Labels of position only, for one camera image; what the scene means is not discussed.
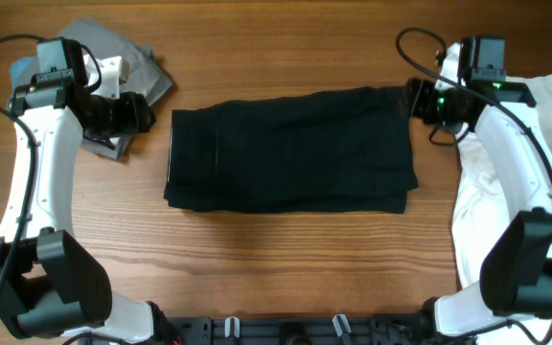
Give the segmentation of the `black shorts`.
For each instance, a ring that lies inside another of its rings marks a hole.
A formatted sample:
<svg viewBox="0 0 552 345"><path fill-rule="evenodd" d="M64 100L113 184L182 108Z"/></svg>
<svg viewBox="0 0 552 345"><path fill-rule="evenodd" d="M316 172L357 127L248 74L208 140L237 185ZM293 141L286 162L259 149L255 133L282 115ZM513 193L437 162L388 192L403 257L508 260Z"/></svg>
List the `black shorts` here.
<svg viewBox="0 0 552 345"><path fill-rule="evenodd" d="M418 186L398 86L172 113L164 198L175 208L401 214Z"/></svg>

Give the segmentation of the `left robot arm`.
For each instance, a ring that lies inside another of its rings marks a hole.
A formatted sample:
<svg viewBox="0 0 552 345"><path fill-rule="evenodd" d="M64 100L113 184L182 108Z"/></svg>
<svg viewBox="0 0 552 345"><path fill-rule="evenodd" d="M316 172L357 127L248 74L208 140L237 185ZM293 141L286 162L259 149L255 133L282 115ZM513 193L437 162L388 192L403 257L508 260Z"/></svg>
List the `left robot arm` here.
<svg viewBox="0 0 552 345"><path fill-rule="evenodd" d="M71 201L83 141L109 146L145 133L144 96L108 87L103 64L73 39L36 39L38 72L16 87L3 114L16 155L0 223L0 321L18 339L68 344L178 344L152 302L114 292L103 266L75 239Z"/></svg>

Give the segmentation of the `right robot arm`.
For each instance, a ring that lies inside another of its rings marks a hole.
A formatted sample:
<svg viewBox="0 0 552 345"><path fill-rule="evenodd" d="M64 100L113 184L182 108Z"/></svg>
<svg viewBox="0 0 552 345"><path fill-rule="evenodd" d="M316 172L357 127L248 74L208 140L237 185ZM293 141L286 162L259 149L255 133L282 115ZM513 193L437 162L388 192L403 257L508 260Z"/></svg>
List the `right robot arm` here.
<svg viewBox="0 0 552 345"><path fill-rule="evenodd" d="M552 344L552 152L539 80L511 78L502 37L441 45L411 112L452 134L463 173L452 223L461 289L425 303L447 344Z"/></svg>

